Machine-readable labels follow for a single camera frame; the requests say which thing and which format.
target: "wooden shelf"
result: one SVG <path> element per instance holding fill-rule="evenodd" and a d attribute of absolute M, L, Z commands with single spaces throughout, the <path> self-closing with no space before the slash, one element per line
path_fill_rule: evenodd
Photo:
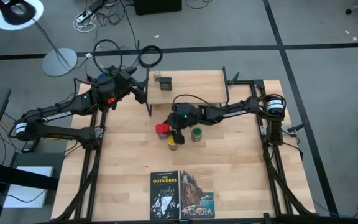
<path fill-rule="evenodd" d="M 159 82 L 153 79 L 150 71 L 147 86 L 147 102 L 150 105 L 172 104 L 174 97 L 180 94 L 191 94 L 209 103 L 227 101 L 224 74 L 222 70 L 205 71 L 160 71 L 162 77 L 172 77 L 172 91 L 162 91 Z M 182 96 L 176 103 L 202 103 L 190 96 Z"/>

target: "power strip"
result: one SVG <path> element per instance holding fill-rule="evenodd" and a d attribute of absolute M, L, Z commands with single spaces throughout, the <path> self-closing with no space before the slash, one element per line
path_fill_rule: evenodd
<path fill-rule="evenodd" d="M 84 15 L 81 15 L 77 18 L 77 22 L 82 22 L 84 21 L 85 19 L 87 19 L 89 16 L 92 16 L 92 11 L 90 11 L 89 9 L 86 10 L 85 12 L 85 16 Z"/>

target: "red block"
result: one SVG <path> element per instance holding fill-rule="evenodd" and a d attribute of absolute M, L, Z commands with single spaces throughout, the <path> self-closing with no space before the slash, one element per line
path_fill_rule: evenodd
<path fill-rule="evenodd" d="M 167 123 L 158 124 L 155 126 L 155 132 L 157 134 L 165 134 L 165 133 L 169 132 L 169 125 Z"/>

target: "the outsiders book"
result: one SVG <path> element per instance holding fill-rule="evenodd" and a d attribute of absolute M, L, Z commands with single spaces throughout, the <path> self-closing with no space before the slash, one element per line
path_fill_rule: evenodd
<path fill-rule="evenodd" d="M 178 172 L 153 172 L 150 179 L 150 219 L 179 219 Z"/>

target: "green jar lid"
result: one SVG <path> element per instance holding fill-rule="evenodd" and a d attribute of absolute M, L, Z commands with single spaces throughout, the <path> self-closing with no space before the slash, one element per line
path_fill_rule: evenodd
<path fill-rule="evenodd" d="M 202 132 L 203 131 L 201 130 L 201 128 L 195 128 L 192 130 L 191 133 L 197 136 L 197 135 L 200 135 Z"/>

